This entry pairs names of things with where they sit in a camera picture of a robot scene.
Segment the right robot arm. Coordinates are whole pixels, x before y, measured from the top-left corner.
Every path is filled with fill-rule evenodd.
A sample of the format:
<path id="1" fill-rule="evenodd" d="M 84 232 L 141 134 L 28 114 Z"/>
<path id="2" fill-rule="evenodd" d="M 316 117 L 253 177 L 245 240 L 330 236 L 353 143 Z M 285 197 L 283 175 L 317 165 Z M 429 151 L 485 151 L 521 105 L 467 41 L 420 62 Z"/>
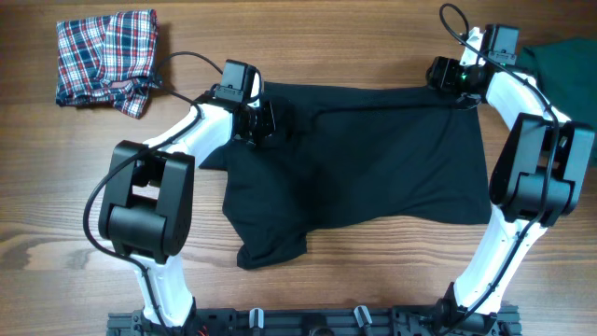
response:
<path id="1" fill-rule="evenodd" d="M 595 136 L 571 120 L 538 89 L 534 77 L 516 72 L 515 27 L 489 24 L 454 38 L 460 60 L 435 58 L 428 85 L 459 100 L 497 110 L 509 136 L 493 168 L 491 218 L 477 251 L 436 306 L 434 331 L 488 334 L 507 285 L 533 244 L 577 205 Z"/>

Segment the black garment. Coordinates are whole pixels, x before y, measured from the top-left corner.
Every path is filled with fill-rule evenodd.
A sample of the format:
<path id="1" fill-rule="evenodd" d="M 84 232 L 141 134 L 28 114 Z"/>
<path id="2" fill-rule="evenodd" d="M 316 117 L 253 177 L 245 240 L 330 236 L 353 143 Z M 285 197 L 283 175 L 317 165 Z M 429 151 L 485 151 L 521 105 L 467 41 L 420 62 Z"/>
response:
<path id="1" fill-rule="evenodd" d="M 237 264 L 295 259 L 307 236 L 377 217 L 485 224 L 491 216 L 478 110 L 427 87 L 364 90 L 269 82 L 275 132 L 238 139 L 204 167 L 228 175 L 222 210 Z"/>

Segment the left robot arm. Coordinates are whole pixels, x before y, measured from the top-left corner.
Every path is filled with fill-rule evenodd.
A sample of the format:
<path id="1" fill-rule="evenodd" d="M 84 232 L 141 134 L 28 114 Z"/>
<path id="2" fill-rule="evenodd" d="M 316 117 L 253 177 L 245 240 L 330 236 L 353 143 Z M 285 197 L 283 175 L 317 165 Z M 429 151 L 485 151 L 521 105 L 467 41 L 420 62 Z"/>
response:
<path id="1" fill-rule="evenodd" d="M 180 256 L 196 169 L 229 140 L 254 145 L 275 129 L 259 70 L 228 60 L 220 73 L 171 129 L 143 143 L 120 142 L 99 185 L 98 231 L 110 254 L 133 268 L 144 298 L 133 326 L 141 334 L 189 334 L 198 319 Z"/>

